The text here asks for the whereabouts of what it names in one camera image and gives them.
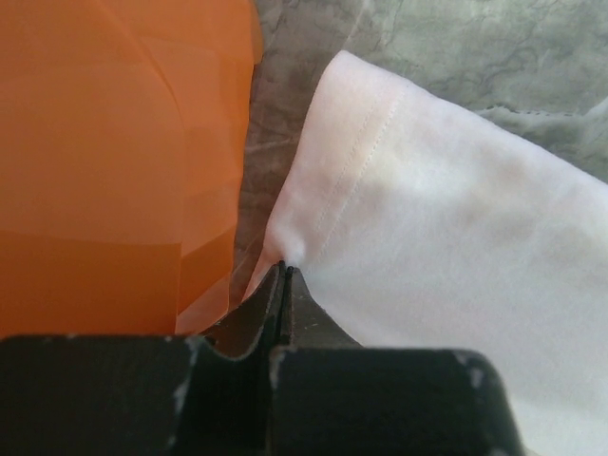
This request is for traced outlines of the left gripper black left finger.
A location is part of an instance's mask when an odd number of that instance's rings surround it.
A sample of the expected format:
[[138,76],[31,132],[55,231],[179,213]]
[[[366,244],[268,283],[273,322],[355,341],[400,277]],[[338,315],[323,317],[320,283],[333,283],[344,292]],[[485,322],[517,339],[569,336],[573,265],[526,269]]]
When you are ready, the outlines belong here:
[[5,455],[258,455],[285,267],[194,335],[15,335],[1,342]]

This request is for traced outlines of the white printed t-shirt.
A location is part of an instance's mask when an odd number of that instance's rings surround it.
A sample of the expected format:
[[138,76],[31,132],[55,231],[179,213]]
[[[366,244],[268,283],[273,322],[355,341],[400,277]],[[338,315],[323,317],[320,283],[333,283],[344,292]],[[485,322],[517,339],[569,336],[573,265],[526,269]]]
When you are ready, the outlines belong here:
[[525,446],[607,451],[607,187],[348,52],[314,92],[250,279],[280,260],[357,342],[501,374]]

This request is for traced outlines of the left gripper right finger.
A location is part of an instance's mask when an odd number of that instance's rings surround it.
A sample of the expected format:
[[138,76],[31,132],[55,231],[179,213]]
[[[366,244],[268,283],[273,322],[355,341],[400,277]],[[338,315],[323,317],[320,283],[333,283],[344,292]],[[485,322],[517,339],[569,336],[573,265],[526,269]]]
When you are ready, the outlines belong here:
[[272,455],[521,455],[503,381],[460,349],[365,348],[289,268],[269,362]]

